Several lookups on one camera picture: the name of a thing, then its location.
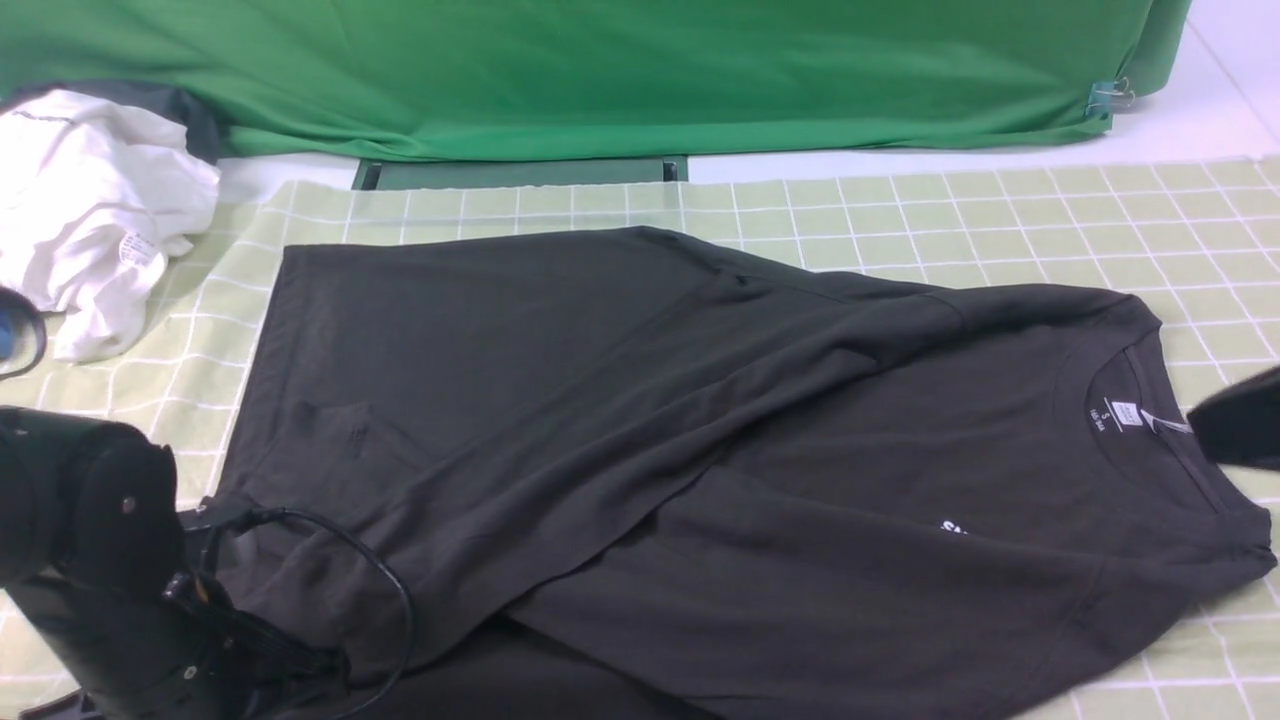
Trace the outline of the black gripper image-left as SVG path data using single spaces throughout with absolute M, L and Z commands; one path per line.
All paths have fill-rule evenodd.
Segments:
M 165 598 L 128 600 L 44 573 L 9 598 L 77 683 L 18 719 L 265 719 L 349 694 L 349 662 L 274 625 L 236 641 Z

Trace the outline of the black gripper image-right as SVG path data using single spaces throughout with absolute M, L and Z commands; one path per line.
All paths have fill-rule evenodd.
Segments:
M 1279 368 L 1236 382 L 1187 418 L 1204 456 L 1217 465 L 1279 469 Z

